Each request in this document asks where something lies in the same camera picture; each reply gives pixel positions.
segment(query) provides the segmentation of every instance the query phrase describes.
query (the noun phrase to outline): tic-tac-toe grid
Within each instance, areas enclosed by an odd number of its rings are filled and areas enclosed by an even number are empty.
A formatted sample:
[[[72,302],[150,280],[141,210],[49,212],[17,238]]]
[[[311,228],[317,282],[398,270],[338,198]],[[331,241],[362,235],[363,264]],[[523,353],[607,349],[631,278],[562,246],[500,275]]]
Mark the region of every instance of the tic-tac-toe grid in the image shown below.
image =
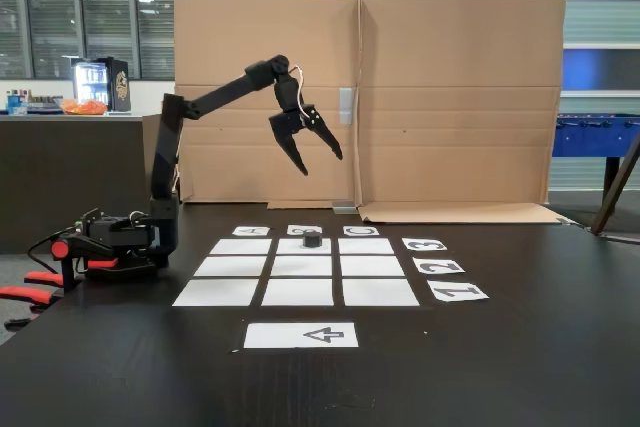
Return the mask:
[[[230,288],[241,295],[231,298]],[[310,249],[300,237],[288,237],[221,239],[174,305],[326,308],[420,303],[389,239],[325,237],[320,248]]]

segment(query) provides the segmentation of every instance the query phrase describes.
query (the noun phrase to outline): number card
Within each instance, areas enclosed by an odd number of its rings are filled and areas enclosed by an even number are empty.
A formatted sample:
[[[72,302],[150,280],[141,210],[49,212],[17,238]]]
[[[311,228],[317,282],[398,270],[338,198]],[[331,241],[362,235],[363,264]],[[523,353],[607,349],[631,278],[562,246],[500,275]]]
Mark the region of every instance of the number card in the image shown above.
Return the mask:
[[[344,235],[349,235],[351,237],[367,237],[370,235],[380,234],[378,234],[378,229],[376,229],[375,227],[367,227],[366,225],[354,225],[351,227],[345,227]]]
[[[409,250],[447,250],[442,242],[433,239],[402,239],[404,245]]]
[[[454,260],[416,259],[414,257],[413,262],[423,274],[457,274],[458,272],[464,272],[462,267]]]
[[[489,296],[484,294],[478,287],[473,284],[465,284],[462,282],[435,282],[428,280],[427,283],[431,287],[433,295],[436,299],[444,302],[459,302],[463,300],[480,300],[488,299]]]
[[[305,232],[322,233],[322,227],[317,225],[290,225],[287,228],[287,235],[303,235]]]
[[[264,237],[269,233],[269,227],[236,227],[233,235],[239,237]]]

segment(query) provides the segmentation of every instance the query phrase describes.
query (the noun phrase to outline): wire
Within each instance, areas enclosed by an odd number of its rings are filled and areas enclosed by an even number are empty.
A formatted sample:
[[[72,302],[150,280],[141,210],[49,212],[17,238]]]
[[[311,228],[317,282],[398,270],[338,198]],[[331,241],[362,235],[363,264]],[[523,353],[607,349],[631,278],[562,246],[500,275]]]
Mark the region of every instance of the wire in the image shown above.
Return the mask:
[[[47,269],[49,272],[51,272],[52,274],[57,274],[58,271],[56,271],[53,267],[51,267],[49,264],[47,264],[46,262],[38,259],[37,257],[35,257],[33,255],[33,251],[35,249],[37,249],[38,247],[40,247],[42,244],[44,244],[45,242],[48,242],[50,240],[53,240],[54,238],[56,238],[57,236],[59,236],[60,234],[64,234],[65,232],[69,232],[69,231],[74,231],[76,230],[75,226],[74,227],[67,227],[66,229],[63,230],[59,230],[58,232],[56,232],[55,234],[51,234],[49,237],[42,239],[41,241],[33,244],[31,247],[29,247],[29,250],[27,250],[27,256],[29,256],[29,258],[31,260],[33,260],[34,262],[40,264],[42,267],[44,267],[45,269]]]
[[[136,219],[134,219],[134,218],[133,218],[133,216],[134,216],[135,214],[140,214],[140,216],[139,216],[139,217],[137,217]],[[134,210],[133,212],[131,212],[131,213],[129,214],[129,222],[131,222],[131,225],[134,225],[134,222],[135,222],[135,221],[137,221],[137,220],[139,220],[139,219],[141,219],[141,218],[143,218],[143,217],[149,217],[149,216],[148,216],[147,214],[145,214],[144,212],[141,212],[141,211],[139,211],[139,210]]]
[[[304,73],[302,72],[302,69],[300,68],[299,65],[294,65],[289,71],[289,73],[293,72],[294,70],[297,70],[298,72],[300,72],[300,83],[298,83],[298,96],[297,96],[298,108],[300,109],[300,112],[302,112],[302,114],[307,119],[310,119],[311,117],[309,117],[309,114],[307,114],[304,110],[302,110],[302,103],[300,102],[300,95],[302,94],[302,86],[304,85]]]
[[[85,269],[85,270],[83,270],[82,272],[80,272],[80,271],[78,270],[78,266],[80,265],[80,260],[81,260],[81,257],[78,257],[78,258],[76,259],[76,266],[75,266],[75,268],[74,268],[74,270],[76,271],[76,274],[84,274],[84,273],[86,273],[86,272],[87,272],[87,270],[86,270],[86,269]]]

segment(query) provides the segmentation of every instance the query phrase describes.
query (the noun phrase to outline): black cylinder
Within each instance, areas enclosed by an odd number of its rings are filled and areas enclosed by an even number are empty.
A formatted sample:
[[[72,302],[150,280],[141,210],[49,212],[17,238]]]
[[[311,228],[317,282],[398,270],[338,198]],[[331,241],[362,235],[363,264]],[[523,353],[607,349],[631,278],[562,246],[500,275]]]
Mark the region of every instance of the black cylinder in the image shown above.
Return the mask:
[[[322,234],[320,232],[305,232],[302,236],[302,245],[305,247],[320,247]]]

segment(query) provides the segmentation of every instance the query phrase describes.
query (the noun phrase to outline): wall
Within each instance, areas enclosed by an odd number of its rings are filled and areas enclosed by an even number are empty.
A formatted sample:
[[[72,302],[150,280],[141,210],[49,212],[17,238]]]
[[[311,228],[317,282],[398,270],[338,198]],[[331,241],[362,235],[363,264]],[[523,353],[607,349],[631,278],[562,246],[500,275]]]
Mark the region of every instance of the wall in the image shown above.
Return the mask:
[[[173,94],[175,82],[132,80],[131,111],[139,114],[159,114],[162,97]],[[0,80],[0,108],[7,102],[7,90],[31,89],[33,95],[63,95],[73,98],[73,83],[70,80]]]

